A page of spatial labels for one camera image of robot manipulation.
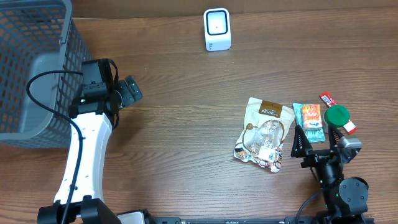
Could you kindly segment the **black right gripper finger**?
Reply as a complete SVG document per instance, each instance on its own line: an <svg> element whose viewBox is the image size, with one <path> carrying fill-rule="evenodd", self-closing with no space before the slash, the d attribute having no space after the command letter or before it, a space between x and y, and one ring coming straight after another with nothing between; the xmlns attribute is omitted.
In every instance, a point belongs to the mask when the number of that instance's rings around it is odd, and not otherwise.
<svg viewBox="0 0 398 224"><path fill-rule="evenodd" d="M328 135L329 135L329 144L331 148L334 148L338 144L338 141L342 137L344 137L344 135L339 131L339 129L333 124L328 125Z"/></svg>
<svg viewBox="0 0 398 224"><path fill-rule="evenodd" d="M300 125L295 127L294 142L291 150L291 157L306 157L312 151L312 145L307 139L304 130Z"/></svg>

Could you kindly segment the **teal tissue packet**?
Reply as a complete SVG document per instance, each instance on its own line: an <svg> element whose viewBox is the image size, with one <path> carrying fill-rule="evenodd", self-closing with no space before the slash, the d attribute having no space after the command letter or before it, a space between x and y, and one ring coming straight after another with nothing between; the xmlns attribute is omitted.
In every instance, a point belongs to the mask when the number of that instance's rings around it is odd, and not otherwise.
<svg viewBox="0 0 398 224"><path fill-rule="evenodd" d="M303 128L303 118L302 118L302 106L301 103L293 103L292 104L294 113L295 113L295 121L296 125L300 125ZM324 142L325 135L323 129L303 129L304 133L310 143L314 142Z"/></svg>

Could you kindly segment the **red snack bar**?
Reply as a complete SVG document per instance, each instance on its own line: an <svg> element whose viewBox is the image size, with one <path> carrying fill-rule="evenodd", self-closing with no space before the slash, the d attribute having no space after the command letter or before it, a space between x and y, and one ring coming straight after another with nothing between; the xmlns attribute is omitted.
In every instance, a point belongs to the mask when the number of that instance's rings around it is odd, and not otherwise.
<svg viewBox="0 0 398 224"><path fill-rule="evenodd" d="M338 105L338 103L331 97L328 91L322 93L320 95L321 100L327 105L327 107L331 107L333 105ZM323 124L324 124L324 131L328 132L328 124L325 122L324 114L323 114ZM357 127L354 123L349 119L348 123L346 123L343 127L348 134L354 134L357 130Z"/></svg>

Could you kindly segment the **green lid jar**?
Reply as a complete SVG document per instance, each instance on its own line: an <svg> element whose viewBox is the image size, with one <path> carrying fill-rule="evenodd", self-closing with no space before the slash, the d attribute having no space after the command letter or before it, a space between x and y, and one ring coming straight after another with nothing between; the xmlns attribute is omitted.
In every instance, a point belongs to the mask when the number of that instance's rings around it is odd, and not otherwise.
<svg viewBox="0 0 398 224"><path fill-rule="evenodd" d="M325 122L337 128L343 127L350 119L349 111L342 105L333 105L324 113Z"/></svg>

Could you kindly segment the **orange white snack packet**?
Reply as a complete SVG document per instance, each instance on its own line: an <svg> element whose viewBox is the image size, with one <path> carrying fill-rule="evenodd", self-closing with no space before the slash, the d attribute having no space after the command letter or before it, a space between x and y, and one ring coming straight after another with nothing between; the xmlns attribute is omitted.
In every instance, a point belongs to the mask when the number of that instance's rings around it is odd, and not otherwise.
<svg viewBox="0 0 398 224"><path fill-rule="evenodd" d="M322 118L320 105L306 104L302 106L303 128L308 130L321 129Z"/></svg>

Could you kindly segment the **white snack wrapper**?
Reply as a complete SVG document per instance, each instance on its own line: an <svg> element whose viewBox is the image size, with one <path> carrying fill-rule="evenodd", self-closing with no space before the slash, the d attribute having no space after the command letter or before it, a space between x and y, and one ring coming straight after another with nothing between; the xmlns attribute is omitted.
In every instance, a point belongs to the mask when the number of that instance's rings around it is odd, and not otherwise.
<svg viewBox="0 0 398 224"><path fill-rule="evenodd" d="M233 156L278 173L282 165L284 140L294 118L292 108L251 97Z"/></svg>

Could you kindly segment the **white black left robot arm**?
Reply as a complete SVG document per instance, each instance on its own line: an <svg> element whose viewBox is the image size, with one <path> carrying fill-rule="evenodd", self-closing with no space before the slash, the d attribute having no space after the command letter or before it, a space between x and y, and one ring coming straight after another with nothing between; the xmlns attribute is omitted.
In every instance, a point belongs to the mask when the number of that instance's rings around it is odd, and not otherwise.
<svg viewBox="0 0 398 224"><path fill-rule="evenodd" d="M120 223L103 199L106 146L119 124L121 109L142 99L131 76L119 79L116 64L108 58L85 61L83 78L69 114L51 113L67 121L72 130L67 164L53 204L39 209L38 223Z"/></svg>

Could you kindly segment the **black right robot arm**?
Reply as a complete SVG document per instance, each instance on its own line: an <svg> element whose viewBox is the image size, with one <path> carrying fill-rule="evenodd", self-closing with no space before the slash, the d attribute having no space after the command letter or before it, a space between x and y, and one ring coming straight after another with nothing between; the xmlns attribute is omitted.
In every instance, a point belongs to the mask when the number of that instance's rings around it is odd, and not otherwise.
<svg viewBox="0 0 398 224"><path fill-rule="evenodd" d="M346 179L344 165L360 152L362 142L352 136L344 136L334 125L328 126L329 149L314 150L301 126L295 127L291 156L302 158L301 167L309 168L317 179L320 190L300 206L292 223L374 223L365 218L368 211L368 183L360 177ZM322 195L326 210L314 217L302 218L304 208Z"/></svg>

